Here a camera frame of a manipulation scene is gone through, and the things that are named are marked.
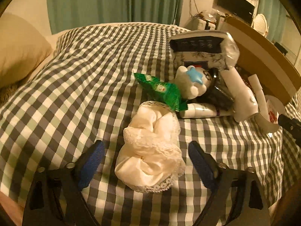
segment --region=green curtain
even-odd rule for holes
[[[47,0],[53,34],[112,22],[179,24],[182,0]]]
[[[279,0],[259,0],[258,12],[262,13],[268,23],[269,41],[281,42],[286,20],[286,10]]]

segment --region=white fabric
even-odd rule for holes
[[[140,105],[123,131],[124,146],[115,174],[138,192],[161,192],[183,174],[185,163],[177,146],[177,116],[165,104],[148,101]]]

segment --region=plush toy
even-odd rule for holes
[[[180,66],[173,81],[184,99],[194,99],[203,95],[211,84],[210,74],[201,67]]]

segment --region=white bottle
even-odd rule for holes
[[[258,104],[252,90],[246,86],[237,70],[232,67],[229,70],[220,71],[226,86],[234,98],[234,120],[245,121],[258,113]]]
[[[211,104],[192,103],[187,106],[188,110],[180,112],[182,118],[209,118],[233,115],[232,111],[220,110]]]
[[[268,107],[267,107],[267,103],[265,101],[265,97],[264,97],[264,93],[262,91],[262,86],[259,82],[259,79],[257,77],[256,74],[251,75],[248,77],[249,83],[255,93],[256,99],[257,99],[257,103],[258,103],[258,107],[259,107],[259,112],[261,113],[261,115],[267,120],[270,120],[270,117],[268,115]]]

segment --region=packaging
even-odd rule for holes
[[[254,74],[254,75],[249,76],[248,80],[249,80],[249,83],[252,87],[253,92],[255,93],[260,114],[266,120],[269,120],[267,102],[265,100],[264,93],[262,91],[262,86],[261,86],[261,84],[258,80],[257,75]]]
[[[269,40],[234,17],[226,17],[220,29],[229,32],[239,48],[237,65],[250,75],[257,74],[264,94],[288,104],[301,86],[301,77],[287,58]]]
[[[152,100],[165,103],[174,111],[187,110],[187,103],[182,100],[180,90],[175,84],[161,82],[155,76],[140,73],[134,73],[134,76]]]
[[[176,69],[181,65],[193,65],[205,70],[223,70],[234,67],[239,57],[239,50],[233,38],[223,31],[187,31],[168,40],[173,50]]]

